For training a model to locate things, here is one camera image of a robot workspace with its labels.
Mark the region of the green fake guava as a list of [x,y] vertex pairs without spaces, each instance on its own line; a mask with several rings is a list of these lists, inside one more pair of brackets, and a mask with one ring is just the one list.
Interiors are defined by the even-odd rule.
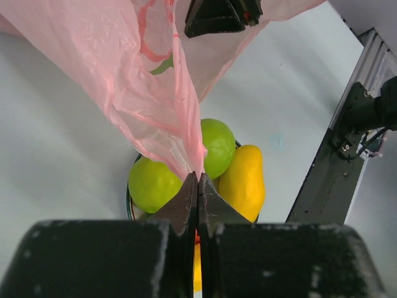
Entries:
[[235,137],[222,121],[202,119],[202,141],[207,149],[204,159],[205,172],[211,179],[221,176],[229,167],[236,151]]

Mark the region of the yellow fake banana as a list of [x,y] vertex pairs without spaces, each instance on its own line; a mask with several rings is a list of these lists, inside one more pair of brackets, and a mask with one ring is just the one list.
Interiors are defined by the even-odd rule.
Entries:
[[200,244],[196,244],[194,248],[194,277],[193,285],[194,292],[202,290],[202,266],[201,266],[201,254]]

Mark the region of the green fake pear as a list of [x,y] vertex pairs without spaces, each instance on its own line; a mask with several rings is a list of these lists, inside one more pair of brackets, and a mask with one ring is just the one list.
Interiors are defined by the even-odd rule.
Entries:
[[168,203],[181,189],[182,181],[166,164],[141,157],[132,166],[128,190],[134,203],[153,214]]

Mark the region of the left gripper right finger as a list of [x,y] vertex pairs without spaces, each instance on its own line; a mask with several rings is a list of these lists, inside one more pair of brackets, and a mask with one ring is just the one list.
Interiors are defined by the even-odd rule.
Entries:
[[203,174],[198,232],[204,297],[383,297],[360,235],[346,225],[251,223]]

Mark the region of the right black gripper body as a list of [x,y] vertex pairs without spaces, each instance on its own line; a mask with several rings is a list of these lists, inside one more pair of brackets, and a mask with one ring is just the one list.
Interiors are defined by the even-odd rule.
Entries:
[[260,0],[195,0],[190,2],[184,33],[194,38],[241,32],[257,25],[261,15]]

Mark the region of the yellow fake starfruit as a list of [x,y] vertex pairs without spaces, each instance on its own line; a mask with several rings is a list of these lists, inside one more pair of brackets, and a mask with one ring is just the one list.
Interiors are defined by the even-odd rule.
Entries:
[[236,149],[228,169],[220,176],[218,193],[250,222],[258,218],[265,201],[263,158],[259,147]]

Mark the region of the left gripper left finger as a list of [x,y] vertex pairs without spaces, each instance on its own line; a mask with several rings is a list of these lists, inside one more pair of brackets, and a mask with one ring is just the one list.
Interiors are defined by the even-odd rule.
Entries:
[[20,241],[2,297],[192,297],[198,181],[146,220],[44,220]]

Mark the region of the pink plastic bag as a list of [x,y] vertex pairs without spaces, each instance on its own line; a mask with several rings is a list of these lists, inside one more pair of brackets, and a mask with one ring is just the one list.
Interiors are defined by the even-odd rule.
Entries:
[[253,38],[318,1],[264,1],[258,28],[188,38],[191,1],[2,1],[1,30],[78,83],[144,156],[185,178],[207,153],[200,107]]

